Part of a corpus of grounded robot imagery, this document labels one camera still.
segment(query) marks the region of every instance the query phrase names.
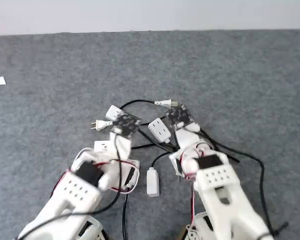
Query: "black cable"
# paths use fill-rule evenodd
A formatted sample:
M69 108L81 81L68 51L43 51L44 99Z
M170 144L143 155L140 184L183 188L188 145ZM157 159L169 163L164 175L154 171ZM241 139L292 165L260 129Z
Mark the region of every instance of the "black cable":
M176 131L173 131L174 143L178 149L180 149L180 145L178 143Z
M202 136L202 137L204 137L204 138L206 138L206 139L209 140L209 142L213 145L213 148L214 148L215 150L217 150L217 151L219 151L219 152L222 152L222 151L219 149L218 145L215 143L215 140L214 140L212 137L210 137L209 134L208 134L207 132L205 132L202 128L200 128L200 132L204 135L204 136ZM234 156L231 156L231 155L229 155L229 154L227 154L227 153L225 153L225 152L224 152L224 154L226 154L226 156L227 156L229 159L231 159L231 160L233 160L233 161L235 161L235 162L237 162L237 163L240 163L240 160L238 160L238 159L235 158Z
M127 231L126 231L126 209L127 209L128 196L129 196L129 194L125 195L124 202L123 202L123 210L122 210L122 236L123 236L123 240L128 240L128 235L127 235Z
M155 144L156 146L158 146L159 148L165 150L166 152L169 153L174 153L173 151L171 151L170 149L165 148L164 146L161 146L160 143L154 141L151 137L149 137L147 134L145 134L142 130L138 129L138 132L141 133L146 139L148 139L150 142L152 142L153 144Z
M170 147L174 150L178 150L177 147L175 145L172 145L171 143L159 143L161 146L166 146L166 147ZM132 150L137 150L137 149L143 149L143 148L148 148L148 147L153 147L156 146L154 143L149 143L149 144L145 144L145 145L139 145L139 146L133 146L131 149Z
M263 239L263 238L265 238L265 237L268 237L268 236L276 237L276 236L278 236L278 235L280 234L280 232L281 232L282 230L284 230L286 227L288 227L288 225L289 225L289 224L288 224L287 222L285 222L285 223L282 224L280 227L278 227L278 229L274 230L274 231L273 231L273 234L271 234L270 232L264 233L264 234L262 234L261 236L259 236L256 240L261 240L261 239Z
M125 104L123 104L120 109L124 109L126 106L130 105L130 104L133 104L133 103L139 103L139 102L144 102L144 103L150 103L150 104L155 104L155 101L152 101L152 100L147 100L147 99L136 99L136 100L132 100L132 101L129 101ZM149 125L151 122L145 122L145 123L141 123L140 126L147 126Z
M144 103L150 103L150 104L155 104L155 101L147 100L147 99L136 99L132 101L128 101L127 103L123 104L120 109L124 109L126 106L133 104L133 103L138 103L138 102L144 102Z
M114 199L112 200L112 202L110 202L107 206L105 206L104 208L101 208L100 210L97 210L97 211L90 211L90 212L71 212L71 213L66 213L66 214L61 214L59 216L55 216L49 220L46 220L42 223L40 223L39 225L35 226L34 228L32 228L31 230L27 231L25 234L23 234L20 238L16 237L15 240L24 240L29 234L33 233L35 230L55 221L55 220L58 220L58 219L62 219L62 218L66 218L66 217L70 217L70 216L83 216L83 215L97 215L97 214L101 214L105 211L107 211L108 209L110 209L119 199L119 196L120 196L120 189L121 189L121 184L122 184L122 166L121 166L121 158L120 158L120 154L119 154L119 151L118 151L118 147L117 147L117 142L116 142L116 139L117 139L117 136L116 135L114 137L114 146L115 146L115 149L116 149L116 153L117 153L117 156L118 156L118 161L119 161L119 187L118 187L118 191L114 197Z
M163 157L163 156L165 156L165 155L168 155L168 154L171 154L171 153L170 153L170 152L165 152L165 153L162 153L161 155L157 156L157 157L153 160L153 162L151 163L151 167L154 167L154 166L155 166L155 163L156 163L156 161L158 161L159 158L161 158L161 157Z

